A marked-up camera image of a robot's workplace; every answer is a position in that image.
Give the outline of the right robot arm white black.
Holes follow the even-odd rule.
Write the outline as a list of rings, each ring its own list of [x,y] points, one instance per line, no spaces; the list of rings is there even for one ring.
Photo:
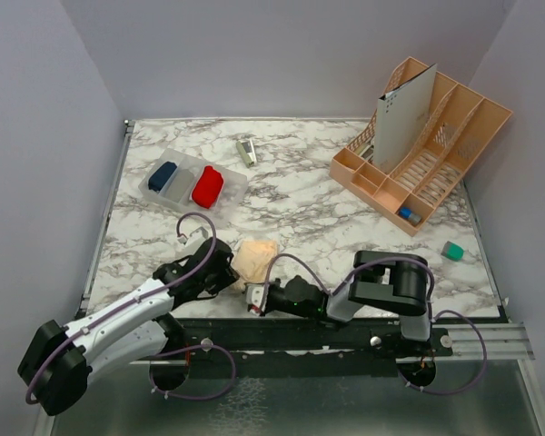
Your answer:
[[[431,346],[431,294],[434,276],[428,262],[413,254],[358,251],[353,269],[332,291],[296,275],[285,285],[270,280],[246,286],[248,311],[289,313],[335,325],[350,322],[364,306],[395,313],[401,331],[399,344],[410,355]]]

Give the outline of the red boxer underwear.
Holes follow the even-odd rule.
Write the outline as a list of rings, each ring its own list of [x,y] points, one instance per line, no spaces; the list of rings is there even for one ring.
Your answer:
[[[217,201],[224,185],[222,174],[213,166],[207,165],[194,186],[191,198],[204,209],[210,209]]]

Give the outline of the clear plastic storage box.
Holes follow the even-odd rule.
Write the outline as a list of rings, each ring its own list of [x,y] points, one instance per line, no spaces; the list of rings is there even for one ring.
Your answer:
[[[189,169],[192,171],[196,178],[190,190],[188,197],[188,203],[180,204],[174,203],[165,198],[165,192],[170,186],[176,171],[170,177],[167,184],[159,192],[153,192],[148,189],[147,182],[149,177],[164,163],[174,162],[177,165],[177,170]],[[204,209],[197,205],[191,198],[191,193],[200,178],[205,166],[211,165],[217,171],[219,171],[224,180],[223,189],[216,201],[216,203],[210,209]],[[167,149],[160,157],[155,160],[151,169],[147,172],[144,179],[139,184],[139,190],[143,198],[151,203],[159,204],[167,209],[170,209],[178,213],[199,212],[209,216],[213,221],[217,223],[227,223],[233,214],[236,207],[240,204],[248,188],[248,179],[241,173],[234,172],[228,168],[225,168],[219,164],[209,162],[199,157],[193,157],[189,154],[177,152],[175,150]]]

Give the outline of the beige underwear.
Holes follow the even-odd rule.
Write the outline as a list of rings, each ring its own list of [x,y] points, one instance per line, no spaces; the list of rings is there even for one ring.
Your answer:
[[[277,254],[276,241],[242,241],[232,261],[232,267],[239,275],[238,281],[231,286],[232,291],[240,293],[246,283],[263,282],[269,263]]]

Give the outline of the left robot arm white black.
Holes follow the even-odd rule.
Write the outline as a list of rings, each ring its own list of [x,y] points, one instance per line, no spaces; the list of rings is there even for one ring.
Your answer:
[[[49,416],[70,409],[103,375],[144,357],[173,358],[192,343],[171,312],[237,281],[233,251],[206,240],[193,254],[161,265],[125,297],[83,319],[42,324],[17,373]]]

